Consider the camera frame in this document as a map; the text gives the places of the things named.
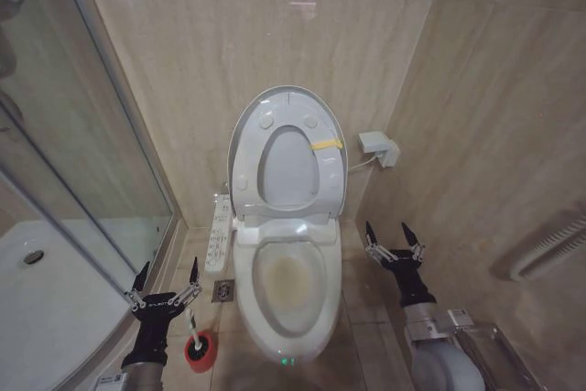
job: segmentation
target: red toilet brush holder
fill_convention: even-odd
[[[185,353],[185,359],[190,365],[190,368],[195,373],[204,373],[212,368],[218,351],[209,331],[198,331],[198,337],[200,338],[201,348],[199,350],[195,349],[193,336],[190,336],[185,343],[185,350],[183,352]]]

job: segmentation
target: bidet control panel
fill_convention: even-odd
[[[226,266],[228,244],[232,233],[232,206],[228,194],[220,194],[213,213],[212,231],[208,242],[208,254],[205,257],[205,271],[219,274]]]

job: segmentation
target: toilet seat cover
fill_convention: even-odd
[[[313,92],[280,86],[241,115],[228,155],[235,214],[269,218],[339,215],[346,192],[342,130]]]

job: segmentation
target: yellow sticker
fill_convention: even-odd
[[[342,149],[343,145],[342,145],[342,141],[340,139],[332,139],[330,141],[321,141],[321,142],[316,142],[315,144],[311,144],[311,149],[312,150],[322,150],[323,148],[330,148],[330,147],[336,147],[338,149]]]

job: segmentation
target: robotic hand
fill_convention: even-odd
[[[135,278],[132,290],[126,292],[132,313],[140,321],[140,330],[136,336],[135,347],[122,362],[127,365],[152,362],[165,365],[167,363],[167,331],[171,320],[178,317],[183,310],[201,292],[198,259],[195,258],[191,268],[190,283],[179,293],[166,292],[146,295],[141,298],[140,291],[147,280],[149,263]]]
[[[149,263],[136,276],[125,296],[132,314],[140,321],[135,346],[122,361],[121,373],[98,379],[95,391],[162,391],[161,377],[167,364],[167,332],[171,321],[200,294],[198,259],[190,273],[190,283],[179,293],[155,293],[142,297]]]
[[[428,288],[418,269],[423,263],[425,245],[421,244],[406,224],[401,223],[409,249],[387,250],[378,244],[369,222],[366,222],[366,254],[380,266],[393,273],[401,291],[399,304],[402,308],[421,303],[436,303],[436,299],[428,292]]]

